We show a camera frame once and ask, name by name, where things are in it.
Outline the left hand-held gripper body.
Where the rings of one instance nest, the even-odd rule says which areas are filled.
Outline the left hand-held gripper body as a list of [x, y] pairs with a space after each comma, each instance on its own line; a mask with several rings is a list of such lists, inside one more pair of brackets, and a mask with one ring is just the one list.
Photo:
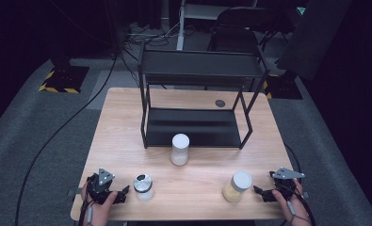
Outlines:
[[115, 175], [109, 171], [99, 168], [87, 179], [87, 200], [103, 204], [111, 191], [109, 190]]

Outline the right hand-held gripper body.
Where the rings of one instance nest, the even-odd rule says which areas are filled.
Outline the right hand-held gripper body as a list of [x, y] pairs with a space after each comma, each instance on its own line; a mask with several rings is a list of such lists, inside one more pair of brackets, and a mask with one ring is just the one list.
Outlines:
[[291, 169], [280, 167], [276, 171], [271, 171], [269, 175], [274, 179], [276, 189], [281, 192], [283, 197], [290, 199], [296, 189], [294, 179], [301, 179], [305, 177], [302, 172], [293, 171]]

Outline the short silver-lidded glass jar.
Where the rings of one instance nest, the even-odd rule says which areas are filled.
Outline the short silver-lidded glass jar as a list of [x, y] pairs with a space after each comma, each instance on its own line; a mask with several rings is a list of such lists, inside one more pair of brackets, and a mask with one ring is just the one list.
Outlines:
[[151, 200], [154, 196], [153, 179], [148, 174], [138, 175], [133, 181], [133, 188], [143, 202]]

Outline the tall white-lidded seasoning jar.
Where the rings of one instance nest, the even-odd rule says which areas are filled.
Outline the tall white-lidded seasoning jar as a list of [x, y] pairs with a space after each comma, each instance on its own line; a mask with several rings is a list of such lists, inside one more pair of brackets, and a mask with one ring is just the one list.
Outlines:
[[185, 134], [177, 134], [172, 138], [170, 161], [175, 166], [183, 166], [188, 161], [189, 138]]

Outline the black metal two-tier rack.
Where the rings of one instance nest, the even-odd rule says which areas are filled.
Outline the black metal two-tier rack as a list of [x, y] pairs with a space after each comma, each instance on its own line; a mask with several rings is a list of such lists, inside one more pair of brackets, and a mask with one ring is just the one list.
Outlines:
[[[243, 148], [252, 134], [250, 112], [269, 74], [261, 52], [255, 54], [147, 49], [139, 52], [138, 80], [143, 145], [169, 147], [185, 134], [192, 147]], [[151, 85], [235, 88], [232, 107], [154, 106]]]

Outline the person's left hand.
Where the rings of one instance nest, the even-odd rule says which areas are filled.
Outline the person's left hand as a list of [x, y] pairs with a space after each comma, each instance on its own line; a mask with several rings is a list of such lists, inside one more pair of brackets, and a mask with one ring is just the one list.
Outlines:
[[84, 207], [81, 208], [83, 217], [79, 219], [80, 226], [106, 226], [109, 219], [109, 212], [117, 197], [113, 191], [109, 194], [103, 204], [94, 203], [91, 199], [87, 200], [87, 184], [82, 187], [81, 197]]

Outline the person's right hand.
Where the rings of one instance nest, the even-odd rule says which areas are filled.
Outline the person's right hand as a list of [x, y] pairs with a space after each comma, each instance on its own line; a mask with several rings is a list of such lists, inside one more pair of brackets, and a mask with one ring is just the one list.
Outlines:
[[274, 189], [272, 194], [281, 206], [284, 218], [291, 226], [312, 226], [306, 208], [296, 195], [287, 201], [277, 189]]

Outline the yellow-filled jar with white lid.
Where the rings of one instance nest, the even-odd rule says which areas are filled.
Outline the yellow-filled jar with white lid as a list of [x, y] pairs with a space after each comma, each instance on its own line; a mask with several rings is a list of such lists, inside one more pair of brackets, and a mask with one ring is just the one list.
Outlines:
[[243, 193], [252, 185], [251, 175], [244, 171], [236, 171], [231, 180], [222, 189], [222, 195], [228, 202], [239, 202]]

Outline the yellow-black striped stand base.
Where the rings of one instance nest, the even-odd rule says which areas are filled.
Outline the yellow-black striped stand base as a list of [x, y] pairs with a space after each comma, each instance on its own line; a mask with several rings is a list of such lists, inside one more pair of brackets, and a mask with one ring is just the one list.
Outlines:
[[268, 99], [301, 100], [295, 79], [295, 75], [270, 74], [264, 82], [265, 95]]
[[68, 70], [53, 68], [45, 77], [39, 91], [80, 93], [89, 67], [71, 66]]

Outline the grey fabric panel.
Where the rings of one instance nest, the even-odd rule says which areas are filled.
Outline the grey fabric panel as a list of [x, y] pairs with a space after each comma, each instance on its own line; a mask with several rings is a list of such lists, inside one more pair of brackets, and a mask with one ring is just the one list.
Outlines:
[[312, 80], [353, 0], [310, 0], [277, 67]]

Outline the black folding chair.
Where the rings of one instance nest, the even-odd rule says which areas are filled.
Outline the black folding chair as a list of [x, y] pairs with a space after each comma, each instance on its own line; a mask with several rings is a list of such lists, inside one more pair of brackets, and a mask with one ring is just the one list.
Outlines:
[[280, 22], [273, 8], [234, 7], [217, 17], [207, 50], [213, 52], [258, 53], [264, 51]]

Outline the white metal desk frame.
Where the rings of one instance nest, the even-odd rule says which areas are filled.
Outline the white metal desk frame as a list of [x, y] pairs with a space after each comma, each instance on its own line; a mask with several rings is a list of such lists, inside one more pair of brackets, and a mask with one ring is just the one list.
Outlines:
[[179, 0], [177, 50], [183, 50], [186, 27], [192, 23], [210, 29], [221, 12], [234, 7], [255, 7], [258, 0]]

